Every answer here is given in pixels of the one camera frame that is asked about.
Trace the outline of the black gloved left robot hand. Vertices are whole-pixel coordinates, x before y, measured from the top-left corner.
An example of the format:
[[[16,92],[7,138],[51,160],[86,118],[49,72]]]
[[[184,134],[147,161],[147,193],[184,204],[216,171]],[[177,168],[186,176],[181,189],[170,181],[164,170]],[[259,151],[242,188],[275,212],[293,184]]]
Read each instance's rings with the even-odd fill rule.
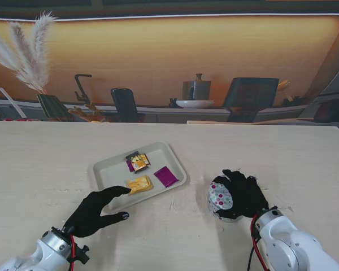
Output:
[[[101,213],[114,198],[127,195],[130,191],[127,187],[113,186],[91,192],[65,222],[65,229],[73,228],[71,234],[74,237],[85,238],[93,235],[99,229],[126,220],[129,217],[128,212],[104,216],[101,216]]]

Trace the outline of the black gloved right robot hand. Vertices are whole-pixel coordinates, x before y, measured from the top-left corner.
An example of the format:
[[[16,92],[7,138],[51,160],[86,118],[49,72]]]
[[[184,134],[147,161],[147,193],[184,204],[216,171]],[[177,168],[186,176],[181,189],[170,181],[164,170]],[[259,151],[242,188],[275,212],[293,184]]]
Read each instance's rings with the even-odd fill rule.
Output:
[[[216,211],[219,217],[232,220],[240,216],[253,218],[269,204],[253,176],[245,177],[240,171],[222,170],[223,176],[217,176],[214,183],[223,185],[232,197],[232,207]]]

